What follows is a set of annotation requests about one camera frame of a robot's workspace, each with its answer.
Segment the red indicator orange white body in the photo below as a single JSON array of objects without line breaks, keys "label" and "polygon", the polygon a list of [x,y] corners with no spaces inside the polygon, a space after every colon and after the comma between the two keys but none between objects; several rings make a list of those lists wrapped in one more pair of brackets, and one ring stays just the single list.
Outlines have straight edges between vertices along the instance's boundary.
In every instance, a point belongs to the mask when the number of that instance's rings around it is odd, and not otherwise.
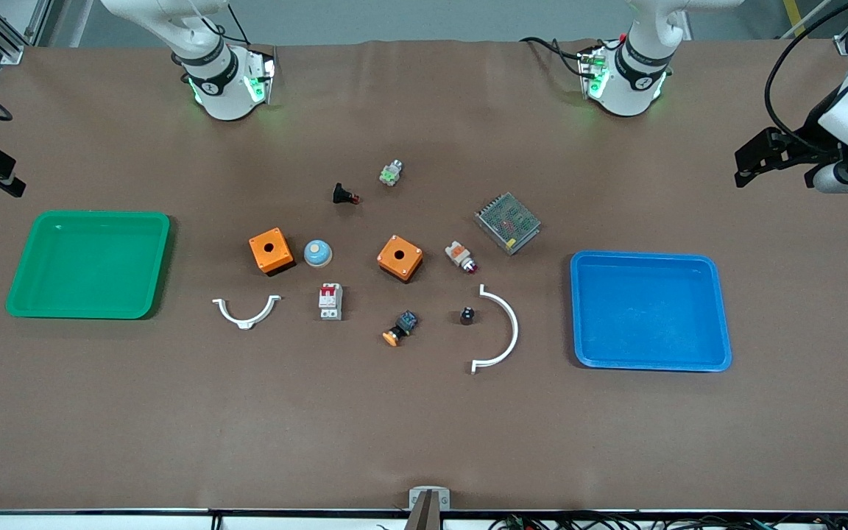
[{"label": "red indicator orange white body", "polygon": [[468,274],[475,274],[478,271],[478,264],[472,258],[471,252],[464,247],[460,241],[452,241],[447,248],[445,254],[454,262],[454,265],[462,269]]}]

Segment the brown table mat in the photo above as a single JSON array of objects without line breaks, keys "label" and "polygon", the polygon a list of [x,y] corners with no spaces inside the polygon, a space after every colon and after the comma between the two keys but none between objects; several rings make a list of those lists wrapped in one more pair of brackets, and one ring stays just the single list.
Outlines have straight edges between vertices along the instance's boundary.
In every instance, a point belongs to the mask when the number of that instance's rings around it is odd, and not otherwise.
[{"label": "brown table mat", "polygon": [[[683,44],[649,112],[617,119],[525,43],[289,47],[272,105],[236,123],[160,48],[28,50],[0,74],[0,148],[27,184],[0,191],[0,509],[377,509],[438,485],[464,509],[848,510],[848,194],[799,168],[733,182],[781,48]],[[542,222],[512,256],[474,216],[507,192]],[[147,316],[7,312],[33,222],[65,209],[169,217]],[[296,264],[268,276],[248,241],[274,227]],[[408,284],[377,265],[391,235],[424,254]],[[581,365],[580,250],[710,258],[730,368]],[[323,283],[341,321],[320,319]],[[509,343],[481,284],[520,336],[471,375]],[[272,294],[250,330],[212,303],[248,319]]]}]

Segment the green plastic tray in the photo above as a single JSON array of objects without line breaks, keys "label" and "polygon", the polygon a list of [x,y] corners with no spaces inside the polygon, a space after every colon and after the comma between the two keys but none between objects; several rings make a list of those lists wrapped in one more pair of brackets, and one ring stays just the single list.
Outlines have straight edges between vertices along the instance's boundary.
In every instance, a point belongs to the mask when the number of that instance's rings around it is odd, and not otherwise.
[{"label": "green plastic tray", "polygon": [[31,226],[4,307],[21,318],[144,318],[169,231],[160,212],[45,211]]}]

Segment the metal mesh power supply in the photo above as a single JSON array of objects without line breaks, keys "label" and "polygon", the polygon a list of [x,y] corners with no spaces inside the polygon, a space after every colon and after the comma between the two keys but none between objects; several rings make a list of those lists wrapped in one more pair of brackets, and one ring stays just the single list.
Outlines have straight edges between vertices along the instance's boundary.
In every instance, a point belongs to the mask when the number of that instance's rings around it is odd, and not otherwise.
[{"label": "metal mesh power supply", "polygon": [[509,256],[528,244],[542,227],[542,222],[509,192],[492,199],[474,216],[481,230]]}]

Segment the white red circuit breaker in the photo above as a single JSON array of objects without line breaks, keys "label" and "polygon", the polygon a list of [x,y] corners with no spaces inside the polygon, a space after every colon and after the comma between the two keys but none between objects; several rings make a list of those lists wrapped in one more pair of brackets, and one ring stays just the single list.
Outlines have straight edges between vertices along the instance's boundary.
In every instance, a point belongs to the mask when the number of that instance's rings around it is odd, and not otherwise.
[{"label": "white red circuit breaker", "polygon": [[322,321],[341,321],[343,293],[341,284],[323,283],[320,286],[317,308]]}]

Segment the orange button enclosure box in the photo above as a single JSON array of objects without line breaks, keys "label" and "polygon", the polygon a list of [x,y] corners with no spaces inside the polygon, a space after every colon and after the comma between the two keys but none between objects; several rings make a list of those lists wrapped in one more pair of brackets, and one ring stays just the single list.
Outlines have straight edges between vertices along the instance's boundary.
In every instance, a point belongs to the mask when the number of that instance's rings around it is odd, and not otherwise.
[{"label": "orange button enclosure box", "polygon": [[268,276],[280,274],[295,266],[295,255],[279,227],[249,239],[250,252],[260,272]]},{"label": "orange button enclosure box", "polygon": [[398,235],[391,235],[376,256],[381,271],[408,284],[423,261],[423,252],[417,245]]}]

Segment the large white curved bracket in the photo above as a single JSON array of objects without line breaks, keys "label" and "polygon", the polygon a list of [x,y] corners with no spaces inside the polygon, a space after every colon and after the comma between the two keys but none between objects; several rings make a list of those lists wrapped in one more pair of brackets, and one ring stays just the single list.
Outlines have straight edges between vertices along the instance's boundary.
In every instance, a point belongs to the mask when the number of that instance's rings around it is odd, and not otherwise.
[{"label": "large white curved bracket", "polygon": [[515,346],[517,345],[520,336],[520,323],[518,321],[518,316],[516,316],[515,310],[504,298],[488,291],[484,284],[478,286],[478,297],[494,302],[496,305],[499,306],[499,308],[502,309],[505,315],[508,316],[509,343],[506,348],[494,358],[471,360],[469,370],[471,375],[475,375],[481,369],[497,366],[505,359],[508,359],[512,352],[514,352]]}]

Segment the blue plastic tray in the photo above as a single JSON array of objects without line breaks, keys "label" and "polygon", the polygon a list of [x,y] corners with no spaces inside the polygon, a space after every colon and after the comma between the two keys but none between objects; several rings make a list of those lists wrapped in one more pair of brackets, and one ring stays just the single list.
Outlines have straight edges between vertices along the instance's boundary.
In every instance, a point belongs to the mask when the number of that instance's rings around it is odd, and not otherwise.
[{"label": "blue plastic tray", "polygon": [[716,263],[703,255],[585,250],[570,258],[583,366],[723,372],[732,364]]}]

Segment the small white curved bracket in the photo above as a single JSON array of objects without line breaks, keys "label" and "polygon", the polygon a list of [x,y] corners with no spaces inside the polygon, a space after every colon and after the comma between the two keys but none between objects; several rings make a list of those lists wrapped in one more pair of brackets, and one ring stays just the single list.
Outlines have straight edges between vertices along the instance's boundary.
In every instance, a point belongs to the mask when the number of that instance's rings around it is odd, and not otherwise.
[{"label": "small white curved bracket", "polygon": [[258,323],[263,322],[264,319],[268,318],[270,313],[273,312],[274,306],[282,300],[282,296],[272,294],[269,295],[268,299],[266,299],[266,305],[255,315],[248,319],[238,319],[234,317],[228,309],[227,302],[225,299],[214,299],[212,303],[216,305],[221,312],[223,318],[226,319],[227,322],[233,323],[240,330],[250,330],[254,328]]}]

